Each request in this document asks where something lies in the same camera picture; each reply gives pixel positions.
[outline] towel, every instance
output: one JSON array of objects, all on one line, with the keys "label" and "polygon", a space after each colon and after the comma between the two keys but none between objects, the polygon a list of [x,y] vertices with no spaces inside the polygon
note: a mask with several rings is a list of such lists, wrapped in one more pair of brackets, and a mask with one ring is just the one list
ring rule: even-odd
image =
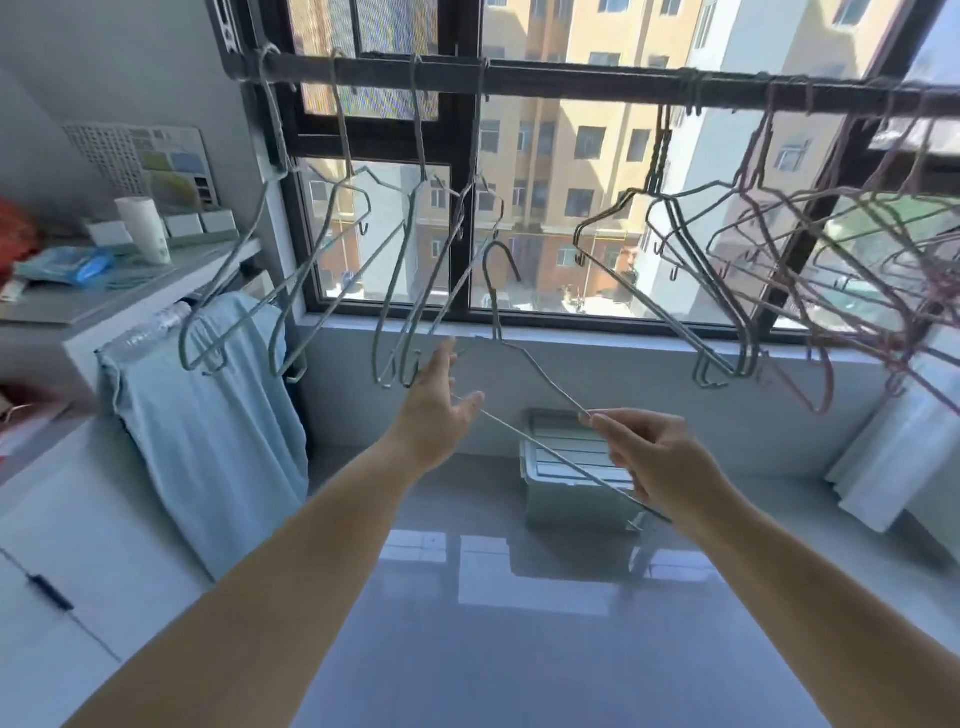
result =
[{"label": "towel", "polygon": [[[250,311],[244,293],[214,299],[190,330],[191,360]],[[113,409],[140,449],[156,493],[206,569],[220,579],[306,500],[306,434],[268,369],[279,311],[264,306],[192,372],[179,331],[137,356],[101,352]],[[280,340],[277,356],[286,354]]]}]

